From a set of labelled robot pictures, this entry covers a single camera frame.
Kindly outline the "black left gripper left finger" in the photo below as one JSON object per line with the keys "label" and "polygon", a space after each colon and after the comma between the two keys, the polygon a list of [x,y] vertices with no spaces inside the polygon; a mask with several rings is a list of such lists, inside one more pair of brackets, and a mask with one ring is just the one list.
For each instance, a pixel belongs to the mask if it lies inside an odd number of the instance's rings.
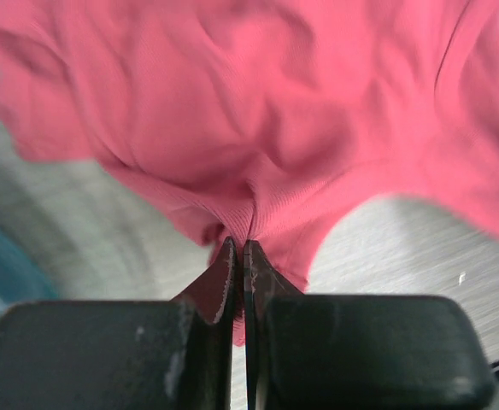
{"label": "black left gripper left finger", "polygon": [[0,409],[227,409],[237,256],[171,301],[28,302],[0,316]]}

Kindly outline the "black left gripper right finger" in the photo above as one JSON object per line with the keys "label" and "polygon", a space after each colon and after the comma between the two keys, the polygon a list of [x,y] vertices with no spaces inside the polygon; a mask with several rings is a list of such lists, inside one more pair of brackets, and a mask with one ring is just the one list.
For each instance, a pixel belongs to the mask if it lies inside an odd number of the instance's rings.
{"label": "black left gripper right finger", "polygon": [[244,246],[251,409],[483,409],[496,379],[442,296],[305,295]]}

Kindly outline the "red tank top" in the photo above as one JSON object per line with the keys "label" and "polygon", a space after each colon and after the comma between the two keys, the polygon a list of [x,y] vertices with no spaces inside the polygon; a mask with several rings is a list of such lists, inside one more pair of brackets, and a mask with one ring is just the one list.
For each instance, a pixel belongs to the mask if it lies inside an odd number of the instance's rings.
{"label": "red tank top", "polygon": [[437,293],[499,355],[499,1],[0,1],[0,227],[68,297],[225,237]]}

